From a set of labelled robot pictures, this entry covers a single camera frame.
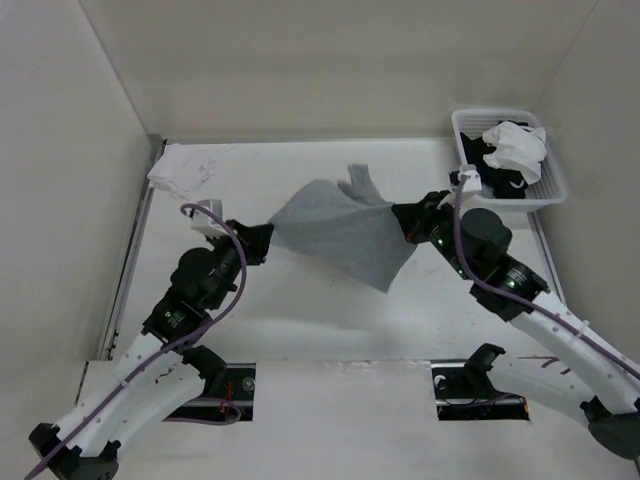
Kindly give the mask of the metal table edge rail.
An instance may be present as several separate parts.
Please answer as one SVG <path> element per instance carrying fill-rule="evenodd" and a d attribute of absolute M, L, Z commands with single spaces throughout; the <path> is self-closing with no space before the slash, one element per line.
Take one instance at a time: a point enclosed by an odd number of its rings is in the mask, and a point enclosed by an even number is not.
<path fill-rule="evenodd" d="M 112 295 L 111 306 L 107 311 L 108 315 L 105 319 L 99 349 L 96 353 L 96 358 L 98 360 L 109 361 L 113 358 L 113 352 L 120 335 L 123 310 L 128 297 L 133 271 L 137 262 L 142 236 L 144 234 L 149 214 L 150 203 L 153 198 L 153 190 L 149 186 L 150 181 L 147 175 L 164 153 L 167 144 L 167 139 L 163 138 L 159 134 L 150 134 L 148 136 L 148 140 L 150 141 L 151 150 L 149 159 L 146 163 L 146 173 L 143 176 L 140 195 L 129 233 L 128 243 L 124 252 L 122 267 Z"/>

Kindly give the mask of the folded white tank top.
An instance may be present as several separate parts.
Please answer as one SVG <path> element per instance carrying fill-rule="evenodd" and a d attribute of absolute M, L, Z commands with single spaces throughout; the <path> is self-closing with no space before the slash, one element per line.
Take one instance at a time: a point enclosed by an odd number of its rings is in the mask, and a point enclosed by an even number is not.
<path fill-rule="evenodd" d="M 183 200 L 195 200 L 213 174 L 216 156 L 205 147 L 170 144 L 147 175 L 149 186 Z"/>

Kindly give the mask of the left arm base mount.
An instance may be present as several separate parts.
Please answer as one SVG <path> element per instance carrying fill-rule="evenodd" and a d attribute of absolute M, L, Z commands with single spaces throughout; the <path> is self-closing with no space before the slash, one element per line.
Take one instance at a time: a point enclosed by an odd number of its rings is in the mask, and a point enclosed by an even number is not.
<path fill-rule="evenodd" d="M 251 422 L 256 373 L 255 363 L 229 364 L 218 380 L 208 381 L 202 394 L 172 412 L 165 422 L 208 426 Z"/>

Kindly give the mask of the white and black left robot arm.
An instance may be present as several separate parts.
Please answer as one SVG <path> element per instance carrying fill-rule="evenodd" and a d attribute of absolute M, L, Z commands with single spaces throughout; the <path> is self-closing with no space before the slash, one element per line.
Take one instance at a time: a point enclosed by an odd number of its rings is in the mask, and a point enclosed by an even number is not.
<path fill-rule="evenodd" d="M 108 379 L 55 423 L 40 423 L 29 441 L 40 461 L 33 479 L 111 479 L 132 440 L 188 401 L 224 387 L 224 361 L 200 338 L 235 307 L 247 269 L 264 263 L 273 226 L 234 220 L 179 259 L 170 286 Z"/>

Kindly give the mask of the black garment in basket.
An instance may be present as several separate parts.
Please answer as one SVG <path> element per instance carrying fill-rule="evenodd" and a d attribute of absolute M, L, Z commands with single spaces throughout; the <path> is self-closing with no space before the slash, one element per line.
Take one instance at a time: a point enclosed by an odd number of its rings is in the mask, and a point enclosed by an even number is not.
<path fill-rule="evenodd" d="M 482 136 L 471 138 L 465 133 L 459 135 L 463 151 L 470 165 L 475 165 L 484 185 L 497 199 L 522 200 L 526 198 L 529 186 L 520 173 L 509 170 L 490 168 L 483 159 L 485 154 L 492 153 L 495 148 L 488 146 Z"/>

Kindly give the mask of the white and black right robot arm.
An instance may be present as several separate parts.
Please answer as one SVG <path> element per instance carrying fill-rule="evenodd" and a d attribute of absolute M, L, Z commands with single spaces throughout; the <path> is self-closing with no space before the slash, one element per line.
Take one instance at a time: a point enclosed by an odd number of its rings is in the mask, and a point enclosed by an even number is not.
<path fill-rule="evenodd" d="M 639 458 L 639 368 L 597 336 L 534 270 L 508 254 L 511 230 L 491 210 L 461 209 L 460 196 L 431 192 L 391 208 L 405 239 L 430 243 L 487 311 L 544 346 L 549 366 L 485 343 L 466 361 L 473 394 L 513 393 L 585 427 L 609 452 Z"/>

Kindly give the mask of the white plastic laundry basket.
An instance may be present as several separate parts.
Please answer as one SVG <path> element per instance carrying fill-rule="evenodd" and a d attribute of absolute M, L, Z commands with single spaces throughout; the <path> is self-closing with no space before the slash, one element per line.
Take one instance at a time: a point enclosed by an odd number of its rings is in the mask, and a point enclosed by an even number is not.
<path fill-rule="evenodd" d="M 478 205 L 500 213 L 531 213 L 568 196 L 546 129 L 531 112 L 462 109 L 451 115 L 461 163 L 476 168 Z"/>

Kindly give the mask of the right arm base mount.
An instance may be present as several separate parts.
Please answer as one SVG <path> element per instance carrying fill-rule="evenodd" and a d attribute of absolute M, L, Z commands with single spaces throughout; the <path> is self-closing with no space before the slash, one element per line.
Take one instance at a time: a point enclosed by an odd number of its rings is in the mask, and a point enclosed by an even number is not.
<path fill-rule="evenodd" d="M 529 421 L 524 397 L 496 390 L 487 373 L 505 350 L 481 345 L 466 360 L 431 364 L 436 414 L 440 421 Z"/>

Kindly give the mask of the crumpled white tank top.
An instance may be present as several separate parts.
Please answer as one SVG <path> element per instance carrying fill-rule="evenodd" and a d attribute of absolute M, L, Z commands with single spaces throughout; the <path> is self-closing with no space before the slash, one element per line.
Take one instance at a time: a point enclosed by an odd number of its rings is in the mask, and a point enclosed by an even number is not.
<path fill-rule="evenodd" d="M 544 127 L 531 128 L 504 121 L 486 130 L 482 140 L 495 148 L 483 156 L 490 168 L 518 172 L 529 185 L 541 179 L 541 164 L 547 156 Z"/>

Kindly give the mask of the grey tank top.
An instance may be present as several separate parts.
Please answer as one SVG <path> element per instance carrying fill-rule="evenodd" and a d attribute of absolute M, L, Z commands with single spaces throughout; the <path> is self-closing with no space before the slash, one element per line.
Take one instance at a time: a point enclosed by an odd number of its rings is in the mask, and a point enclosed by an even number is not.
<path fill-rule="evenodd" d="M 269 220 L 272 242 L 386 293 L 416 246 L 369 167 L 351 164 L 348 173 L 347 181 L 316 179 L 297 191 Z"/>

